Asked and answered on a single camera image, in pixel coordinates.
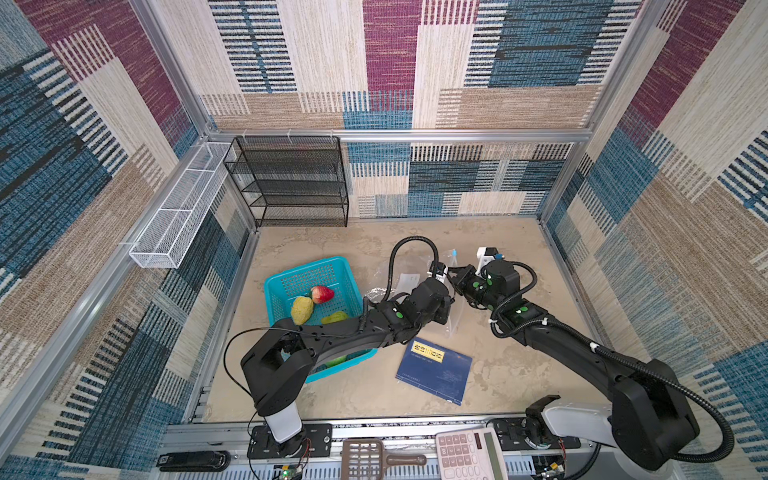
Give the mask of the clear zip top bag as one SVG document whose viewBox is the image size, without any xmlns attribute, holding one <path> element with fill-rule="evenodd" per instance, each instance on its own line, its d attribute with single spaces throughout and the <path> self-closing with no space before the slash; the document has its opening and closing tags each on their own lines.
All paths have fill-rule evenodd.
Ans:
<svg viewBox="0 0 768 480">
<path fill-rule="evenodd" d="M 392 269 L 388 260 L 368 269 L 362 294 L 372 303 L 381 302 L 388 294 L 387 302 L 408 304 L 404 307 L 404 316 L 410 317 L 419 311 L 417 318 L 423 325 L 422 332 L 451 338 L 456 334 L 464 312 L 464 306 L 447 278 L 448 268 L 458 266 L 456 251 L 449 250 L 440 256 L 438 267 L 443 272 L 432 277 L 433 252 L 427 249 L 420 253 L 418 246 L 418 242 L 413 242 L 402 247 L 396 253 Z"/>
</svg>

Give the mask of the red strawberry toy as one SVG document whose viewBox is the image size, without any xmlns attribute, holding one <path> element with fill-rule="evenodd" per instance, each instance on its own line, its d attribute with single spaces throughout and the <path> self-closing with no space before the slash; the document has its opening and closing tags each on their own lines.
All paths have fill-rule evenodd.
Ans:
<svg viewBox="0 0 768 480">
<path fill-rule="evenodd" d="M 324 304 L 334 299 L 335 292 L 330 287 L 316 285 L 310 289 L 310 297 L 316 305 Z"/>
</svg>

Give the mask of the beige potato toy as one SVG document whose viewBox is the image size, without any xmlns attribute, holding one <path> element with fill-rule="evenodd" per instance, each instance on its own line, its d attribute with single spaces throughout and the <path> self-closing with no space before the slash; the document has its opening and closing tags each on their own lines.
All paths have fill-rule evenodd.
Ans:
<svg viewBox="0 0 768 480">
<path fill-rule="evenodd" d="M 297 296 L 291 306 L 290 316 L 295 325 L 307 323 L 314 311 L 314 301 L 305 296 Z"/>
</svg>

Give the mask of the teal plastic basket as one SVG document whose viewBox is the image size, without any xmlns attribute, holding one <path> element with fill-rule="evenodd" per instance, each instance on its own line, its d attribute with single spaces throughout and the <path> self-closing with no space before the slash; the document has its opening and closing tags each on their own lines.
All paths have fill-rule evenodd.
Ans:
<svg viewBox="0 0 768 480">
<path fill-rule="evenodd" d="M 265 304 L 270 325 L 290 318 L 294 300 L 310 296 L 310 289 L 325 286 L 334 297 L 316 305 L 306 326 L 321 325 L 321 320 L 337 312 L 357 317 L 363 312 L 361 295 L 349 262 L 341 256 L 330 257 L 288 269 L 269 277 L 264 284 Z"/>
</svg>

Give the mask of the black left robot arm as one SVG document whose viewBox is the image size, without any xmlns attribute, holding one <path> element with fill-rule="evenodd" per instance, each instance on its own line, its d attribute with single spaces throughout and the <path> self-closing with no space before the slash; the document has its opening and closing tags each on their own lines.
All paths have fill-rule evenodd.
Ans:
<svg viewBox="0 0 768 480">
<path fill-rule="evenodd" d="M 405 344 L 431 322 L 445 322 L 451 306 L 446 285 L 434 278 L 395 300 L 367 305 L 358 317 L 299 326 L 285 319 L 269 328 L 240 361 L 256 413 L 283 446 L 301 442 L 304 426 L 296 400 L 319 364 L 362 350 Z"/>
</svg>

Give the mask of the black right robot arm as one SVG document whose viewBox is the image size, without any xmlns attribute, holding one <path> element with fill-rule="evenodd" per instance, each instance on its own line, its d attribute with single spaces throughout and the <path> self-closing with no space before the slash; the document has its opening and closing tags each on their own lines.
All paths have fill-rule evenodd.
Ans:
<svg viewBox="0 0 768 480">
<path fill-rule="evenodd" d="M 610 442 L 638 466 L 657 470 L 669 460 L 714 463 L 731 454 L 733 430 L 714 405 L 682 385 L 667 364 L 617 353 L 526 300 L 532 287 L 520 284 L 524 267 L 522 262 L 494 259 L 481 268 L 450 267 L 447 278 L 470 306 L 489 311 L 495 337 L 549 355 L 600 391 L 611 404 Z M 700 434 L 693 404 L 721 431 L 720 445 L 710 452 L 684 450 Z"/>
</svg>

